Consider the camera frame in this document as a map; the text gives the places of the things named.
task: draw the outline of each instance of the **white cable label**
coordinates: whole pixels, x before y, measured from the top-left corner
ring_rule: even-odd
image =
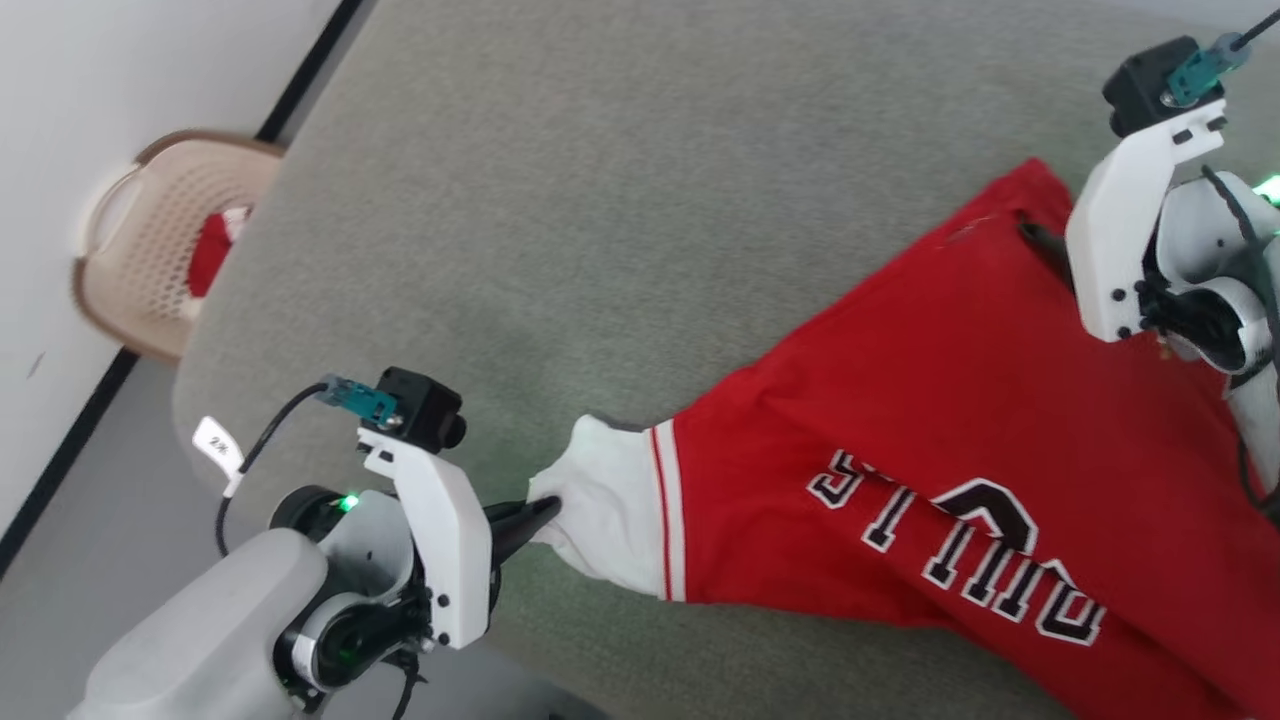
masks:
[[[227,489],[223,491],[223,497],[236,495],[236,488],[244,478],[239,473],[239,466],[244,464],[244,454],[241,452],[236,438],[218,420],[205,415],[205,419],[196,428],[196,434],[191,436],[191,443],[227,474]]]

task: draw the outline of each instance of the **red stripe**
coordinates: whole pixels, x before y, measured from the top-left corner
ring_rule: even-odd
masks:
[[[658,495],[662,497],[662,575],[667,600],[671,600],[671,532],[667,529],[667,475],[662,471],[662,454],[658,451],[658,429],[649,429],[653,446],[653,464],[658,468]]]

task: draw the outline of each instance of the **red jersey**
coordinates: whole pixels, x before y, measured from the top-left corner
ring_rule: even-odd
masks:
[[[951,628],[1085,717],[1280,717],[1280,534],[1222,378],[1089,337],[1001,178],[672,420],[584,418],[539,539],[664,600]]]

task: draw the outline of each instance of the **basket handle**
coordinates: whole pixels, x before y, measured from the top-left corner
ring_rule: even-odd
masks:
[[[138,182],[138,174],[141,172],[142,165],[133,165],[129,172],[124,173],[124,177],[115,181],[111,187],[108,188],[101,200],[97,201],[97,205],[93,206],[93,211],[88,217],[88,224],[84,227],[84,234],[81,238],[79,256],[82,259],[102,252],[115,238],[116,231],[120,229],[119,220],[114,223],[114,227],[109,232],[102,227],[102,224],[108,217],[108,211],[114,210],[111,214],[115,218],[122,218],[128,211],[129,205],[133,205],[133,201],[137,200],[138,193],[134,192],[133,196],[129,197],[128,205],[116,208],[120,195]]]

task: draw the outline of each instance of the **jersey logo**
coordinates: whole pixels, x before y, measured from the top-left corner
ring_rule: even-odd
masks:
[[[849,503],[869,474],[897,484],[840,450],[831,459],[828,471],[814,475],[808,489],[828,509],[838,510]],[[878,552],[890,552],[897,537],[895,530],[914,500],[915,493],[899,484],[876,520],[867,525],[863,542]],[[974,478],[932,498],[931,503],[956,518],[956,523],[920,570],[925,580],[947,592],[959,591],[969,602],[1020,624],[1028,615],[1032,593],[1048,573],[1055,584],[1036,619],[1036,632],[1061,642],[1093,644],[1102,629],[1106,607],[1075,587],[1061,560],[1043,565],[1032,560],[1039,527],[1012,491],[986,478]],[[978,568],[956,588],[956,566],[978,533],[970,524],[974,520],[982,520],[996,542],[988,543]]]

